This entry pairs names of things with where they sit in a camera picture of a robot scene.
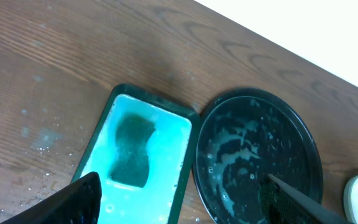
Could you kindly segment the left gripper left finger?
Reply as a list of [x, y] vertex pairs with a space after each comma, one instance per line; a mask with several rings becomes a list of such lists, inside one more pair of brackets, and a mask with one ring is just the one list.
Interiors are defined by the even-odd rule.
[[1, 224], [95, 224], [101, 196], [99, 175], [90, 172]]

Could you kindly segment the dark green sponge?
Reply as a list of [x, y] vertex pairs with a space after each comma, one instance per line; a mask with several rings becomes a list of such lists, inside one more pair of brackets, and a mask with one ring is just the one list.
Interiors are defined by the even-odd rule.
[[108, 178], [120, 184], [142, 188], [149, 178], [150, 161], [147, 143], [155, 132], [155, 123], [127, 114], [116, 127], [116, 157]]

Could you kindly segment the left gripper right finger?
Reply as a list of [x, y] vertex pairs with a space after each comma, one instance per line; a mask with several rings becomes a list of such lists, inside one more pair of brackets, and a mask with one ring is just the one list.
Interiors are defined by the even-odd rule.
[[264, 219], [271, 224], [351, 224], [272, 174], [261, 181], [258, 200]]

